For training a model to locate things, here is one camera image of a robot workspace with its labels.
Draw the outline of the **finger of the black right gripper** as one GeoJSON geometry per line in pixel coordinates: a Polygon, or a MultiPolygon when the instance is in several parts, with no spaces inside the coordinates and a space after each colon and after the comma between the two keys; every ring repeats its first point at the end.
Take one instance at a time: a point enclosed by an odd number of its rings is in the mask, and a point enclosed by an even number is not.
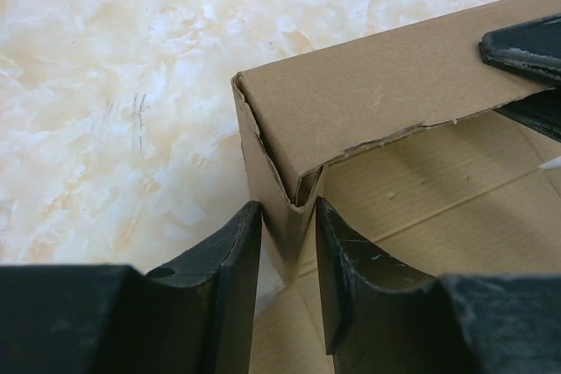
{"type": "Polygon", "coordinates": [[[561,140],[561,93],[549,88],[495,110],[523,126],[557,142],[561,140]]]}
{"type": "Polygon", "coordinates": [[[547,85],[560,84],[560,14],[486,33],[479,55],[488,66],[547,85]]]}

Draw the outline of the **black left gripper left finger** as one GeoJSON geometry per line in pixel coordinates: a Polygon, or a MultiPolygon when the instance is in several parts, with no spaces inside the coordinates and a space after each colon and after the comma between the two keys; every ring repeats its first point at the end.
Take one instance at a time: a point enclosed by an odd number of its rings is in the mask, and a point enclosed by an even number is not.
{"type": "Polygon", "coordinates": [[[5,265],[4,373],[246,373],[261,208],[147,273],[130,265],[5,265]]]}

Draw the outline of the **brown cardboard box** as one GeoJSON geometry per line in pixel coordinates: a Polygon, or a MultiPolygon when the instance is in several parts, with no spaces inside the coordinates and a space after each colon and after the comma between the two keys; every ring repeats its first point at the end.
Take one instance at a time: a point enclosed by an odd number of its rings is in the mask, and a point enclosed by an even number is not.
{"type": "Polygon", "coordinates": [[[253,373],[338,373],[325,348],[316,201],[406,265],[560,277],[560,142],[495,110],[559,85],[485,64],[493,30],[560,14],[500,0],[237,73],[251,197],[286,289],[253,373]]]}

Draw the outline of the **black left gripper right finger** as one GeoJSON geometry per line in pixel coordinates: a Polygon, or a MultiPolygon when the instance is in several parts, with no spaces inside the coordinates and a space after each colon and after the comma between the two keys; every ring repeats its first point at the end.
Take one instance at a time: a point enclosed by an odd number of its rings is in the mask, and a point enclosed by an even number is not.
{"type": "Polygon", "coordinates": [[[557,373],[557,274],[445,274],[406,265],[316,201],[327,353],[338,373],[557,373]]]}

